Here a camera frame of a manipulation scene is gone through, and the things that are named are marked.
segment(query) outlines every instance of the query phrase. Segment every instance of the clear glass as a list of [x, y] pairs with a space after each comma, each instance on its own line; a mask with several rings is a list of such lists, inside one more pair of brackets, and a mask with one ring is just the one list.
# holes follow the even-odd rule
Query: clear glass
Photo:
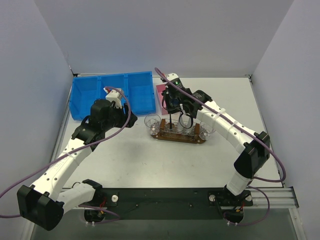
[[156, 135], [160, 131], [160, 122], [161, 117], [157, 114], [149, 114], [144, 118], [144, 124], [147, 128], [147, 131], [151, 135]]
[[199, 137], [202, 140], [209, 140], [211, 135], [215, 132], [216, 130], [214, 130], [211, 126], [209, 126], [208, 124], [206, 124], [205, 122], [200, 122], [200, 134]]

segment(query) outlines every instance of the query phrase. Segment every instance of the metal frame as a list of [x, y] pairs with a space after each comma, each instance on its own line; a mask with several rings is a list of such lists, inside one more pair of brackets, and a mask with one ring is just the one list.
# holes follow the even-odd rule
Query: metal frame
[[[68, 103], [70, 99], [70, 93], [67, 99], [67, 103], [65, 106], [61, 127], [58, 133], [58, 137], [56, 139], [56, 143], [54, 146], [54, 150], [52, 153], [51, 161], [56, 159], [59, 155], [59, 149], [61, 148], [64, 134], [67, 128], [68, 119], [70, 116], [70, 111], [68, 108]], [[264, 125], [264, 128], [266, 128], [265, 123], [263, 121], [263, 117], [261, 115], [261, 119]], [[306, 240], [306, 235], [303, 229], [301, 217], [299, 215], [298, 211], [298, 202], [296, 199], [296, 196], [294, 194], [294, 190], [292, 188], [262, 188], [266, 195], [268, 196], [270, 200], [270, 207], [277, 208], [277, 209], [288, 209], [289, 213], [291, 215], [292, 224], [295, 230], [295, 233], [297, 235], [298, 240]], [[252, 195], [252, 201], [253, 206], [247, 207], [247, 208], [256, 208], [256, 209], [266, 209], [267, 208], [267, 201], [265, 197], [259, 193], [256, 190], [251, 189], [251, 195]], [[76, 207], [74, 210], [83, 210], [83, 207]], [[25, 225], [23, 228], [23, 232], [21, 234], [21, 240], [30, 240], [32, 236], [32, 232], [34, 229], [35, 224], [33, 222], [30, 222], [28, 220], [25, 220]]]

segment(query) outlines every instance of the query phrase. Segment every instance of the blue bin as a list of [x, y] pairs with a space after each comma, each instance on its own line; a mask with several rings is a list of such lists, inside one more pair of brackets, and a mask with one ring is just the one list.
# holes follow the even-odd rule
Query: blue bin
[[75, 77], [72, 82], [69, 108], [74, 120], [81, 121], [90, 114], [95, 100], [105, 99], [105, 86], [121, 88], [129, 99], [132, 112], [147, 115], [156, 112], [152, 72]]

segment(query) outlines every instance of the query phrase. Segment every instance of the wall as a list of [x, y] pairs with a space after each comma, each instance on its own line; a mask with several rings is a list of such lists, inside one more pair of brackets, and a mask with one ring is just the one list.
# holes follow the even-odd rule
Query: wall
[[252, 74], [293, 0], [35, 0], [75, 73]]
[[[2, 192], [50, 161], [72, 75], [32, 0], [0, 1], [0, 56]], [[17, 189], [0, 200], [1, 214], [19, 213]], [[0, 219], [0, 239], [20, 239], [24, 223]]]
[[308, 239], [319, 239], [320, 4], [295, 0], [256, 68], [253, 89], [294, 186]]

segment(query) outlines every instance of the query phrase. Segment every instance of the blue plastic container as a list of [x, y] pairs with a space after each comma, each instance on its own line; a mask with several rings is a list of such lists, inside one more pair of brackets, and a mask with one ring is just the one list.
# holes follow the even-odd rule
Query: blue plastic container
[[113, 75], [75, 77], [72, 82], [69, 108], [74, 120], [81, 121], [90, 114], [97, 99], [105, 99], [105, 86], [121, 88], [129, 99], [135, 115], [156, 112], [152, 72], [134, 72]]

